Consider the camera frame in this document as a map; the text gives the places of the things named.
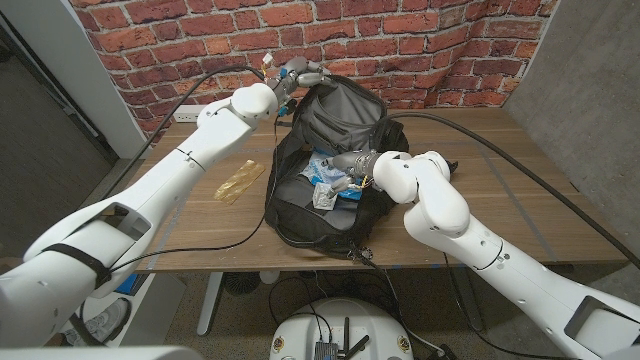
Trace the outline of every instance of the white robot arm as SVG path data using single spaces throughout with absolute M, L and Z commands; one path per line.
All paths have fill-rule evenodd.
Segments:
M 24 264 L 0 276 L 0 347 L 44 344 L 87 297 L 117 288 L 140 261 L 120 266 L 147 251 L 164 219 L 205 171 L 239 150 L 298 85 L 330 81 L 324 73 L 294 58 L 268 84 L 240 88 L 209 104 L 198 116 L 198 129 L 135 184 L 42 234 Z M 124 217 L 105 220 L 113 212 Z
M 328 163 L 352 177 L 373 177 L 398 203 L 413 202 L 404 215 L 407 232 L 467 264 L 565 354 L 600 359 L 640 341 L 640 307 L 549 271 L 489 230 L 449 183 L 449 166 L 440 154 L 355 152 Z

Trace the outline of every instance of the black cable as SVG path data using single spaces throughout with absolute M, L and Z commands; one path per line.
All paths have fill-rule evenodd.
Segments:
M 329 343 L 331 343 L 331 341 L 333 340 L 333 333 L 331 331 L 331 326 L 329 326 L 329 322 L 327 322 L 326 319 L 324 319 L 322 316 L 320 316 L 320 314 L 318 314 L 316 312 L 316 309 L 313 307 L 313 304 L 312 304 L 313 303 L 313 298 L 311 297 L 311 291 L 309 291 L 309 286 L 307 285 L 306 282 L 304 282 L 304 280 L 302 280 L 299 277 L 290 277 L 290 278 L 279 280 L 278 282 L 273 284 L 273 287 L 271 287 L 271 290 L 269 290 L 269 296 L 267 298 L 267 302 L 268 302 L 268 305 L 269 305 L 269 312 L 271 313 L 271 318 L 276 323 L 276 326 L 280 326 L 280 324 L 282 324 L 285 320 L 287 320 L 289 317 L 291 317 L 293 315 L 290 315 L 289 317 L 285 318 L 282 321 L 278 321 L 278 319 L 276 318 L 276 314 L 273 311 L 273 306 L 271 306 L 271 297 L 273 295 L 273 291 L 278 287 L 278 285 L 280 285 L 280 284 L 282 284 L 284 282 L 287 282 L 287 281 L 291 281 L 291 280 L 300 281 L 302 283 L 302 285 L 304 285 L 305 290 L 307 290 L 307 297 L 309 299 L 308 305 L 311 308 L 312 314 L 316 315 L 316 322 L 318 323 L 318 331 L 320 333 L 320 341 L 322 342 L 322 328 L 320 327 L 320 320 L 318 320 L 318 317 L 322 318 L 327 323 L 327 327 L 329 328 Z
M 153 142 L 153 140 L 156 138 L 156 136 L 158 135 L 158 133 L 160 133 L 160 130 L 162 130 L 164 128 L 164 126 L 167 124 L 167 122 L 169 121 L 169 119 L 171 119 L 171 117 L 173 116 L 173 114 L 176 112 L 176 110 L 178 110 L 178 107 L 180 107 L 180 105 L 182 105 L 185 100 L 187 100 L 187 98 L 189 97 L 189 95 L 191 95 L 191 93 L 193 93 L 193 91 L 198 88 L 198 86 L 200 86 L 200 84 L 202 84 L 205 80 L 207 80 L 208 78 L 212 77 L 213 75 L 219 74 L 219 73 L 223 73 L 223 72 L 228 72 L 228 71 L 244 71 L 244 70 L 249 70 L 252 73 L 254 73 L 258 78 L 260 78 L 260 80 L 264 80 L 264 75 L 250 67 L 250 66 L 245 66 L 245 65 L 231 65 L 231 66 L 223 66 L 221 68 L 218 68 L 216 70 L 213 70 L 211 72 L 208 72 L 207 74 L 205 74 L 200 80 L 196 81 L 195 84 L 193 84 L 193 86 L 191 86 L 191 88 L 189 89 L 189 91 L 187 91 L 184 95 L 182 95 L 182 97 L 180 98 L 180 100 L 178 100 L 178 102 L 171 108 L 171 110 L 169 110 L 169 112 L 167 113 L 167 115 L 164 116 L 164 118 L 162 119 L 162 122 L 160 122 L 160 124 L 158 125 L 158 127 L 156 127 L 156 129 L 153 131 L 153 133 L 151 133 L 151 135 L 149 136 L 149 138 L 147 139 L 147 141 L 144 143 L 144 145 L 142 145 L 140 147 L 140 149 L 138 150 L 138 152 L 133 156 L 133 158 L 129 161 L 129 163 L 127 163 L 127 166 L 125 166 L 125 168 L 122 170 L 122 172 L 120 173 L 120 175 L 118 175 L 118 177 L 116 177 L 116 179 L 111 183 L 111 185 L 109 185 L 109 188 L 104 192 L 104 194 L 102 194 L 102 196 L 100 197 L 100 200 L 104 200 L 106 199 L 109 194 L 113 191 L 113 189 L 115 189 L 115 187 L 118 185 L 118 183 L 122 180 L 122 178 L 124 178 L 124 176 L 127 174 L 127 172 L 129 172 L 129 170 L 131 170 L 131 168 L 133 167 L 133 164 L 135 164 L 135 162 L 140 159 L 140 157 L 142 156 L 142 154 L 147 150 L 147 148 L 151 145 L 151 143 Z
M 491 341 L 487 340 L 484 336 L 482 336 L 482 334 L 480 334 L 480 332 L 478 330 L 476 330 L 476 328 L 473 327 L 473 325 L 471 325 L 471 319 L 469 318 L 469 314 L 464 310 L 464 307 L 460 303 L 460 299 L 462 298 L 462 295 L 460 293 L 460 287 L 458 285 L 458 281 L 456 280 L 455 276 L 453 276 L 453 270 L 451 268 L 451 265 L 449 265 L 449 258 L 447 257 L 446 253 L 443 252 L 443 254 L 444 254 L 444 261 L 447 264 L 447 270 L 449 271 L 449 279 L 451 280 L 451 285 L 452 285 L 453 290 L 454 290 L 453 297 L 454 297 L 454 299 L 456 301 L 456 305 L 458 305 L 458 309 L 464 315 L 466 323 L 467 323 L 467 326 L 469 327 L 469 329 L 471 329 L 480 338 L 480 340 L 482 340 L 487 345 L 491 346 L 492 348 L 494 348 L 496 350 L 502 351 L 502 352 L 507 353 L 507 354 L 515 355 L 515 356 L 528 357 L 528 358 L 532 358 L 532 359 L 579 360 L 579 359 L 569 358 L 569 357 L 564 357 L 564 356 L 547 356 L 547 355 L 535 355 L 535 354 L 520 353 L 520 352 L 517 352 L 517 351 L 505 349 L 505 348 L 500 347 L 500 346 L 492 343 Z
M 173 106 L 173 108 L 171 108 L 171 110 L 169 110 L 167 115 L 164 116 L 164 119 L 162 119 L 162 122 L 160 122 L 160 124 L 156 127 L 156 129 L 153 131 L 153 133 L 149 136 L 149 138 L 144 143 L 144 145 L 142 145 L 140 147 L 138 152 L 133 156 L 133 158 L 129 161 L 127 166 L 125 166 L 125 168 L 122 170 L 120 175 L 118 175 L 118 177 L 116 177 L 116 179 L 113 181 L 113 183 L 111 183 L 109 188 L 104 192 L 104 194 L 102 194 L 102 196 L 100 197 L 100 199 L 98 201 L 104 200 L 109 196 L 109 194 L 113 191 L 113 189 L 115 189 L 115 187 L 122 180 L 122 178 L 124 178 L 124 176 L 127 174 L 127 172 L 133 167 L 133 164 L 138 159 L 140 159 L 140 156 L 142 156 L 142 154 L 147 150 L 149 145 L 151 145 L 151 143 L 153 142 L 155 137 L 158 135 L 158 133 L 160 133 L 160 130 L 162 130 L 164 125 L 166 125 L 166 123 L 169 121 L 169 119 L 171 119 L 171 117 L 176 112 L 178 107 L 180 107 L 180 105 L 182 105 L 184 103 L 184 101 L 187 100 L 187 98 L 191 95 L 191 93 L 193 93 L 193 91 L 195 89 L 197 89 L 198 86 L 200 86 L 200 84 L 202 84 L 205 80 L 207 80 L 211 76 L 219 74 L 219 73 L 222 73 L 222 72 L 243 71 L 243 70 L 249 70 L 252 73 L 254 73 L 260 80 L 264 80 L 264 75 L 262 73 L 260 73 L 258 70 L 254 69 L 252 67 L 244 66 L 244 65 L 232 65 L 232 66 L 224 66 L 224 67 L 218 68 L 216 70 L 213 70 L 211 72 L 208 72 L 202 78 L 200 78 L 198 81 L 196 81 L 196 83 L 193 84 L 193 86 L 191 86 L 191 88 L 184 95 L 182 95 L 180 100 L 178 100 L 178 102 Z M 276 121 L 277 120 L 278 120 L 278 116 L 276 116 L 276 120 L 273 123 L 273 127 L 274 127 L 273 134 L 274 134 L 274 137 L 275 137 L 276 145 L 277 145 L 277 142 L 278 142 L 278 136 L 277 136 L 276 131 L 275 131 L 275 129 L 276 129 Z M 272 195 L 273 195 L 273 189 L 271 190 L 271 194 L 269 195 L 269 201 L 271 201 L 271 196 Z M 258 231 L 258 229 L 262 225 L 263 221 L 264 221 L 264 214 L 262 215 L 262 218 L 260 219 L 260 222 L 258 222 L 258 226 L 256 226 L 256 228 L 251 232 L 251 234 L 249 234 L 249 236 L 247 236 L 246 238 L 244 238 L 243 240 L 241 240 L 241 241 L 239 241 L 239 242 L 237 242 L 235 244 L 226 245 L 226 246 L 220 246 L 220 247 L 215 247 L 215 248 L 183 248 L 183 249 L 171 249 L 171 250 L 155 251 L 153 253 L 148 253 L 148 254 L 145 254 L 145 255 L 142 255 L 142 256 L 138 256 L 135 259 L 129 260 L 129 261 L 127 261 L 127 262 L 125 262 L 125 263 L 123 263 L 121 265 L 118 265 L 118 266 L 116 266 L 114 268 L 111 268 L 110 272 L 113 273 L 116 270 L 121 269 L 124 266 L 127 266 L 127 265 L 129 265 L 131 263 L 134 263 L 134 262 L 138 261 L 138 260 L 144 259 L 144 258 L 149 257 L 149 256 L 153 256 L 153 255 L 166 254 L 166 253 L 179 252 L 179 251 L 212 251 L 212 250 L 230 249 L 232 247 L 244 244 L 247 240 L 249 240 Z M 80 317 L 78 317 L 74 313 L 71 316 L 71 318 L 69 319 L 71 321 L 71 324 L 73 325 L 73 327 L 76 329 L 76 331 L 78 332 L 78 334 L 80 335 L 82 340 L 84 340 L 84 342 L 87 345 L 90 345 L 90 346 L 105 346 L 102 342 L 96 340 L 93 337 L 93 335 L 91 335 L 89 330 L 87 329 L 87 327 L 86 327 L 86 325 L 84 323 L 84 319 L 82 318 L 83 317 L 83 312 L 84 312 L 84 302 L 80 306 Z
M 276 119 L 273 121 L 273 136 L 274 136 L 274 140 L 275 140 L 275 148 L 274 148 L 274 153 L 275 153 L 275 157 L 277 159 L 277 155 L 278 155 L 278 134 L 277 134 L 277 121 L 280 118 L 279 115 L 276 116 Z M 278 163 L 277 161 L 273 164 L 274 168 L 275 168 L 275 172 L 278 172 Z M 267 206 L 269 207 L 269 203 L 271 203 L 271 198 L 273 197 L 273 191 L 276 188 L 276 181 L 277 178 L 274 178 L 273 180 L 273 187 L 271 188 L 271 192 L 269 193 L 269 200 L 267 201 Z M 247 236 L 246 238 L 234 243 L 234 244 L 229 244 L 229 245 L 224 245 L 224 246 L 217 246 L 217 247 L 197 247 L 197 248 L 178 248 L 178 249 L 169 249 L 169 250 L 159 250 L 159 251 L 154 251 L 154 252 L 150 252 L 144 255 L 140 255 L 136 258 L 133 258 L 125 263 L 122 263 L 116 267 L 111 268 L 109 271 L 110 272 L 114 272 L 118 269 L 121 269 L 131 263 L 134 263 L 138 260 L 142 260 L 144 258 L 147 258 L 149 256 L 154 256 L 154 255 L 161 255 L 161 254 L 170 254 L 170 253 L 175 253 L 175 252 L 185 252 L 185 251 L 218 251 L 218 250 L 226 250 L 226 249 L 231 249 L 233 247 L 239 246 L 244 244 L 245 242 L 247 242 L 249 239 L 251 239 L 251 237 L 253 235 L 255 235 L 256 232 L 258 232 L 258 229 L 260 229 L 260 226 L 262 226 L 262 222 L 264 222 L 264 216 L 265 213 L 262 214 L 262 217 L 260 218 L 260 221 L 258 222 L 258 225 L 255 227 L 255 229 L 253 229 L 253 231 L 249 234 L 249 236 Z
M 294 316 L 298 316 L 298 315 L 311 315 L 311 316 L 315 316 L 316 320 L 318 320 L 318 318 L 322 319 L 324 321 L 324 323 L 327 325 L 327 328 L 329 329 L 329 344 L 331 344 L 331 342 L 333 341 L 333 335 L 331 333 L 331 326 L 329 326 L 329 322 L 327 321 L 327 319 L 324 318 L 324 316 L 316 313 L 316 312 L 297 312 L 297 313 L 293 313 L 289 316 L 287 316 L 284 320 L 282 320 L 282 322 L 285 322 L 286 320 L 294 317 Z M 320 341 L 322 342 L 322 329 L 320 329 Z
M 571 211 L 573 211 L 576 215 L 578 215 L 589 226 L 591 226 L 600 235 L 602 235 L 605 239 L 607 239 L 607 241 L 609 241 L 611 245 L 615 246 L 615 248 L 618 249 L 627 259 L 629 259 L 629 261 L 631 261 L 633 265 L 635 265 L 638 269 L 640 269 L 640 259 L 638 259 L 638 257 L 634 253 L 632 253 L 629 249 L 627 249 L 627 247 L 624 246 L 624 244 L 622 244 L 618 239 L 616 239 L 613 235 L 611 235 L 605 228 L 603 228 L 600 224 L 598 224 L 595 220 L 593 220 L 587 213 L 585 213 L 582 209 L 580 209 L 576 204 L 574 204 L 566 196 L 562 195 L 562 193 L 556 190 L 553 186 L 549 185 L 546 181 L 544 181 L 542 178 L 536 175 L 533 171 L 529 170 L 526 166 L 522 165 L 518 160 L 514 159 L 511 155 L 507 154 L 504 150 L 500 149 L 495 144 L 483 138 L 482 136 L 474 133 L 473 131 L 463 126 L 456 124 L 451 120 L 445 119 L 440 116 L 432 115 L 432 114 L 425 114 L 425 113 L 418 113 L 418 112 L 404 112 L 404 113 L 387 115 L 380 121 L 398 119 L 398 118 L 411 118 L 411 117 L 425 118 L 425 119 L 434 120 L 441 124 L 447 125 L 471 137 L 472 139 L 478 141 L 479 143 L 488 147 L 489 149 L 493 150 L 496 154 L 500 155 L 503 159 L 507 160 L 511 165 L 515 166 L 523 174 L 527 175 L 533 181 L 538 183 L 538 185 L 542 186 L 556 199 L 560 200 L 565 206 L 571 209 Z

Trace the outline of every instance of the open backpack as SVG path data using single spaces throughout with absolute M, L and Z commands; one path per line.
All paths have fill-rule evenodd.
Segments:
M 379 97 L 346 77 L 329 78 L 332 85 L 309 89 L 291 132 L 274 151 L 265 221 L 290 246 L 346 258 L 395 203 L 385 192 L 364 187 L 339 193 L 333 210 L 316 209 L 314 184 L 336 176 L 319 164 L 348 151 L 408 152 L 409 143 L 401 123 L 383 119 L 387 109 Z

